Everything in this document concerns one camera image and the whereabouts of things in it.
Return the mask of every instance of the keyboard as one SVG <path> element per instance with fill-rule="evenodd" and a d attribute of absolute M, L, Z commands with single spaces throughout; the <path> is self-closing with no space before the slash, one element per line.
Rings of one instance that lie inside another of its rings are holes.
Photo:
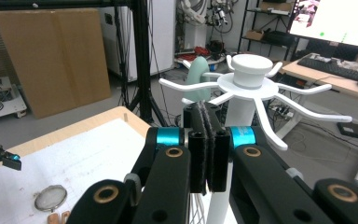
<path fill-rule="evenodd" d="M 345 77 L 348 79 L 358 81 L 358 72 L 357 71 L 339 67 L 337 64 L 324 63 L 324 62 L 321 62 L 321 61 L 318 61 L 315 59 L 311 59 L 311 58 L 303 58 L 300 61 L 298 61 L 298 65 L 312 68 L 312 69 L 315 69 L 315 70 L 318 70 L 321 72 L 333 74 L 338 77 Z"/>

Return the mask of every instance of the gray floor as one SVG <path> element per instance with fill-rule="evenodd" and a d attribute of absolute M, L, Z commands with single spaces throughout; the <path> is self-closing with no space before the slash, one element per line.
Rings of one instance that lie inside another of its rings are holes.
<path fill-rule="evenodd" d="M 186 70 L 176 69 L 166 72 L 166 78 L 183 83 L 186 78 Z M 13 116 L 0 118 L 0 145 L 4 148 L 11 148 L 116 107 L 120 95 L 120 80 L 117 77 L 110 77 L 110 79 L 112 97 L 101 102 L 85 105 L 45 119 L 35 119 L 31 111 L 22 119 L 15 119 Z M 134 84 L 130 84 L 130 93 L 133 93 L 133 90 Z M 152 92 L 163 115 L 166 119 L 170 118 L 171 124 L 173 124 L 174 116 L 181 113 L 182 103 L 180 100 L 183 94 L 179 91 L 161 88 L 156 78 L 152 78 Z M 320 125 L 339 135 L 335 124 L 313 123 L 311 120 L 304 122 Z M 358 140 L 349 140 L 358 145 Z M 289 145 L 289 150 L 278 151 L 278 153 L 289 165 L 296 167 L 305 176 L 305 182 L 311 187 L 322 178 L 334 177 L 347 181 L 354 179 L 358 169 L 357 147 L 339 141 L 321 129 L 306 124 L 296 126 L 284 138 L 284 141 Z"/>

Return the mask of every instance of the table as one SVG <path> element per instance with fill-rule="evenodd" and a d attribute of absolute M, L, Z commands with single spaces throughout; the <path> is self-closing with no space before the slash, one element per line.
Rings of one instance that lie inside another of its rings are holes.
<path fill-rule="evenodd" d="M 287 64 L 282 69 L 283 72 L 292 77 L 298 77 L 307 80 L 313 84 L 331 84 L 333 90 L 339 91 L 340 93 L 349 95 L 351 97 L 358 98 L 358 86 L 356 81 L 304 67 L 298 65 L 297 62 L 298 61 Z M 306 100 L 307 95 L 301 95 L 298 103 L 300 105 L 304 105 Z M 277 131 L 277 135 L 281 139 L 284 138 L 301 121 L 301 119 L 302 117 L 297 112 L 295 112 L 289 122 L 281 127 L 279 131 Z M 355 181 L 358 184 L 358 173 L 355 177 Z"/>
<path fill-rule="evenodd" d="M 116 107 L 10 148 L 21 156 L 22 168 L 0 165 L 0 223 L 45 223 L 48 213 L 33 207 L 34 194 L 50 185 L 68 191 L 56 210 L 63 212 L 93 183 L 123 180 L 145 144 L 148 128 L 125 107 Z"/>

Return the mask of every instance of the computer monitor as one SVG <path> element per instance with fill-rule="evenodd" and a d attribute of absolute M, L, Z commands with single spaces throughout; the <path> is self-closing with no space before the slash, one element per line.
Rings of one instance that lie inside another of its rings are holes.
<path fill-rule="evenodd" d="M 358 0 L 296 0 L 288 33 L 328 41 L 321 49 L 326 57 L 332 57 L 337 46 L 358 48 Z"/>

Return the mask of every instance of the white machine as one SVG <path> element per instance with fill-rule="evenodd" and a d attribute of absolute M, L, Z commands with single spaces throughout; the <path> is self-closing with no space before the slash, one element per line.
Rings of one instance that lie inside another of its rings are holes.
<path fill-rule="evenodd" d="M 14 114 L 17 118 L 26 115 L 25 105 L 16 85 L 8 77 L 0 77 L 0 117 Z"/>
<path fill-rule="evenodd" d="M 185 49 L 205 47 L 207 25 L 220 27 L 228 24 L 226 12 L 232 12 L 231 0 L 211 0 L 212 8 L 207 8 L 208 0 L 180 0 L 180 8 L 185 14 Z"/>
<path fill-rule="evenodd" d="M 175 1 L 154 0 L 153 4 L 149 6 L 151 6 L 149 13 L 150 74 L 155 75 L 158 71 L 173 68 Z M 102 7 L 99 8 L 99 12 L 106 64 L 110 71 L 120 75 L 117 32 L 114 21 L 115 9 Z M 128 81 L 131 82 L 137 79 L 136 66 L 133 66 L 136 58 L 131 11 L 127 7 L 120 7 L 119 17 L 128 64 L 132 64 L 132 66 L 128 66 Z"/>

